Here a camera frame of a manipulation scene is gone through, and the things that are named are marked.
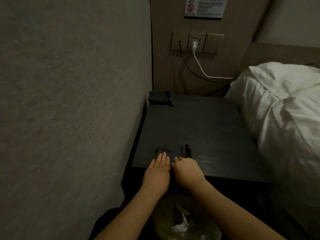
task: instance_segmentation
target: trash bag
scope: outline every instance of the trash bag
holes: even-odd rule
[[[159,200],[152,213],[161,240],[220,240],[221,230],[190,195],[171,194]]]

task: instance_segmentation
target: white cable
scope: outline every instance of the white cable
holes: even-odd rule
[[[203,73],[206,77],[208,77],[208,78],[222,78],[222,79],[232,79],[232,78],[233,78],[233,77],[208,76],[208,75],[203,71],[203,69],[202,69],[202,67],[201,67],[201,65],[200,65],[200,62],[198,61],[198,59],[197,59],[197,57],[196,57],[196,49],[197,49],[197,47],[198,47],[198,42],[196,42],[196,41],[192,42],[191,46],[192,46],[193,56],[194,56],[195,60],[198,62],[198,65],[199,65],[202,73]]]

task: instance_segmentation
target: sign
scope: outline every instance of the sign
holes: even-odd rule
[[[186,0],[185,18],[221,19],[227,0]]]

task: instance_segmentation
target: white bed sheet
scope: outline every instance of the white bed sheet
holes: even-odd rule
[[[278,210],[270,217],[285,212],[299,224],[274,221],[290,239],[305,233],[320,239],[320,70],[277,62],[250,66],[226,98],[238,104],[273,169],[276,186],[267,198]]]

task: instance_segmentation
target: blank switch plate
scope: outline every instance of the blank switch plate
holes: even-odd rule
[[[181,41],[181,50],[186,51],[188,39],[189,39],[189,32],[188,31],[173,31],[171,49],[179,51],[180,50],[179,40],[180,40]]]
[[[187,51],[192,51],[192,47],[191,44],[194,41],[198,42],[198,48],[196,49],[196,52],[202,52],[203,50],[203,46],[205,44],[206,41],[206,33],[195,33],[195,32],[191,32],[189,34],[189,43],[188,43],[188,48]]]
[[[218,53],[222,47],[224,34],[208,33],[203,52]]]

